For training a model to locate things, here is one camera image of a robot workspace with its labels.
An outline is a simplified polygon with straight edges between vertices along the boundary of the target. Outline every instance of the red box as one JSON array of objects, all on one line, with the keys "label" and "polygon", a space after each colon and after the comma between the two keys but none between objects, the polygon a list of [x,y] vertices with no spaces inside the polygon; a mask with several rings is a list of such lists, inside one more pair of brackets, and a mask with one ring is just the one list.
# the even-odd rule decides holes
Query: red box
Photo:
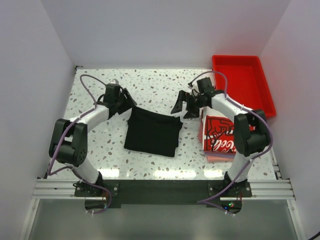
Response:
[{"label": "red box", "polygon": [[[213,70],[228,79],[228,95],[252,109],[262,109],[267,118],[276,113],[268,83],[257,56],[214,55]],[[216,89],[225,89],[225,79],[215,74]]]}]

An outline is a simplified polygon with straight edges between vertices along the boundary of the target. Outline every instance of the wall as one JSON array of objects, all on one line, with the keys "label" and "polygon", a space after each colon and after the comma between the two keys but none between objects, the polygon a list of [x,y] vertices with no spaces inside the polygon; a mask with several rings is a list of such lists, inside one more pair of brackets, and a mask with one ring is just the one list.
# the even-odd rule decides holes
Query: wall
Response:
[{"label": "wall", "polygon": [[211,68],[259,55],[290,0],[42,0],[76,65]]},{"label": "wall", "polygon": [[292,0],[261,54],[277,110],[275,154],[309,237],[320,228],[319,9],[318,0]]},{"label": "wall", "polygon": [[0,239],[18,239],[73,65],[39,0],[0,7]]}]

